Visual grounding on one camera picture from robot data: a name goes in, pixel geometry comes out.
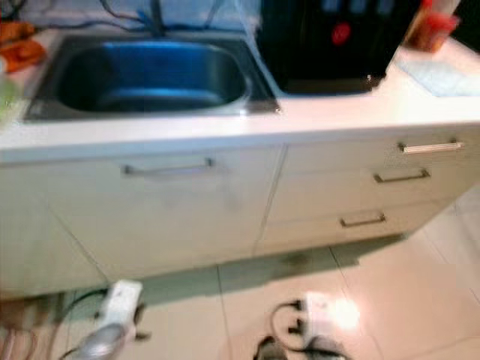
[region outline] drawer handle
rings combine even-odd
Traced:
[[[418,176],[405,176],[404,178],[383,178],[379,174],[373,175],[373,178],[378,184],[386,184],[389,182],[407,182],[409,180],[419,180],[419,179],[426,179],[430,178],[431,175],[427,171],[427,169],[422,169],[420,175]]]
[[[198,174],[206,173],[215,166],[215,161],[210,157],[205,159],[203,165],[184,166],[184,167],[170,167],[164,169],[141,170],[133,166],[125,165],[121,171],[126,176],[168,176],[168,175],[183,175],[183,174]]]
[[[430,154],[433,152],[456,152],[465,147],[464,142],[458,142],[453,139],[448,144],[434,144],[434,145],[420,145],[420,146],[406,146],[403,143],[398,144],[398,148],[404,154]]]
[[[360,221],[358,223],[347,223],[344,219],[340,219],[340,225],[343,228],[348,229],[349,227],[362,227],[364,225],[381,224],[381,223],[385,223],[386,221],[387,221],[387,218],[385,217],[385,214],[381,213],[378,219]]]

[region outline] white countertop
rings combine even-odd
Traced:
[[[37,40],[48,47],[58,34],[45,31]],[[480,57],[454,40],[448,40],[433,56],[405,49],[396,56],[446,60],[461,70],[480,74]],[[28,86],[38,77],[40,68],[29,68],[11,79],[22,87]],[[387,78],[368,94],[297,98],[280,95],[277,99],[281,114],[46,124],[22,122],[28,104],[23,99],[0,123],[0,163],[255,146],[325,139],[367,129],[480,126],[480,97],[435,97],[393,63]]]

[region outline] faucet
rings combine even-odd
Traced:
[[[156,38],[165,35],[164,17],[161,0],[150,0],[151,34]]]

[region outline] stainless steel sink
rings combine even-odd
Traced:
[[[28,122],[272,112],[277,102],[242,40],[67,37]]]

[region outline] bottle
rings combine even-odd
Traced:
[[[412,45],[413,35],[418,30],[420,24],[423,23],[427,15],[431,12],[432,6],[434,5],[434,0],[422,0],[420,8],[418,9],[417,14],[413,18],[412,23],[408,31],[406,32],[404,44]]]
[[[457,28],[459,22],[460,19],[456,16],[429,13],[418,28],[414,38],[415,48],[435,53]]]
[[[35,27],[28,22],[5,21],[0,22],[0,44],[5,45],[14,41],[28,39],[35,34]]]

